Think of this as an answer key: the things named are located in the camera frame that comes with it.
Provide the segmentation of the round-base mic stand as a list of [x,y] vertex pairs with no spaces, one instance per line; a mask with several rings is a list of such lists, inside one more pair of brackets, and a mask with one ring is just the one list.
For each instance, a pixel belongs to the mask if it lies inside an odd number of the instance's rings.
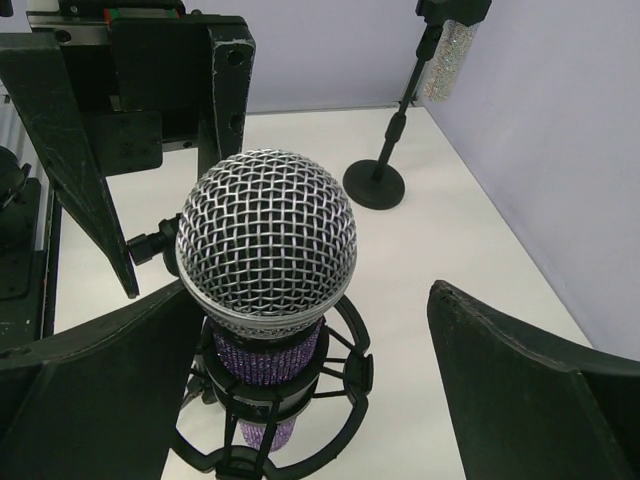
[[491,5],[491,0],[419,1],[417,3],[416,15],[424,20],[425,29],[416,47],[415,64],[404,94],[387,126],[381,151],[375,160],[359,160],[353,163],[343,175],[344,189],[357,204],[372,210],[388,210],[401,203],[405,195],[405,182],[401,174],[389,165],[389,161],[404,132],[410,104],[418,96],[428,100],[424,94],[428,65],[436,51],[443,26],[448,20],[458,23],[458,35],[462,46],[457,79],[478,27],[486,19]]

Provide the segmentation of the purple glitter microphone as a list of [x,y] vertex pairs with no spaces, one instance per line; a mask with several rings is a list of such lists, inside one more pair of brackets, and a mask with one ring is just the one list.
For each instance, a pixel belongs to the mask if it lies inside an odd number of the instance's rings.
[[232,155],[189,193],[179,276],[202,307],[198,356],[253,449],[282,449],[329,350],[326,313],[357,263],[356,222],[337,180],[280,149]]

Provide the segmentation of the black tripod shock-mount stand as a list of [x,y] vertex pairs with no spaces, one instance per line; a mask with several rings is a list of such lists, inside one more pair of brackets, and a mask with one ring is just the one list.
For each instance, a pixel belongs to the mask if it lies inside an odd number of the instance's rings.
[[[224,440],[206,454],[177,435],[172,449],[185,463],[220,479],[302,479],[345,449],[374,372],[367,328],[345,294],[357,254],[350,212],[177,215],[128,250],[136,264],[162,255],[205,313],[186,396],[223,408]],[[317,453],[275,465],[272,454],[322,397],[323,376],[341,382],[346,422]]]

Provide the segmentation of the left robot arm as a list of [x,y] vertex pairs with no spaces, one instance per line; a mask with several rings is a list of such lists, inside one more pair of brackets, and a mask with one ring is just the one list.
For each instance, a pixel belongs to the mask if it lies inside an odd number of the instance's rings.
[[129,297],[175,219],[124,236],[108,181],[193,149],[206,171],[242,147],[256,44],[237,15],[182,1],[26,1],[1,35],[1,343],[50,336],[61,217],[104,254]]

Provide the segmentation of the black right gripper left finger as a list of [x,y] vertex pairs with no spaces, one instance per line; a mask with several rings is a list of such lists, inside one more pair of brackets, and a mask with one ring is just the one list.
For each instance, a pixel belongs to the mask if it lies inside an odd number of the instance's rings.
[[2,478],[161,478],[202,320],[175,281],[3,350]]

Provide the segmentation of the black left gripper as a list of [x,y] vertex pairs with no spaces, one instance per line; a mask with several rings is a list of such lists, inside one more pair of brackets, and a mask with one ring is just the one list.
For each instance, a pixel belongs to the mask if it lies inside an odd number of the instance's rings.
[[58,42],[3,39],[2,83],[57,198],[133,299],[103,174],[160,167],[164,152],[195,146],[197,123],[200,173],[239,153],[255,40],[243,18],[181,1],[31,1],[27,19]]

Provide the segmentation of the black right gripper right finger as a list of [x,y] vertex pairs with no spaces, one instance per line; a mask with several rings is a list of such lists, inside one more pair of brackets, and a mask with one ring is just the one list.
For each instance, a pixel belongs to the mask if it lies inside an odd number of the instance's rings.
[[636,479],[639,364],[502,313],[444,281],[428,325],[469,479]]

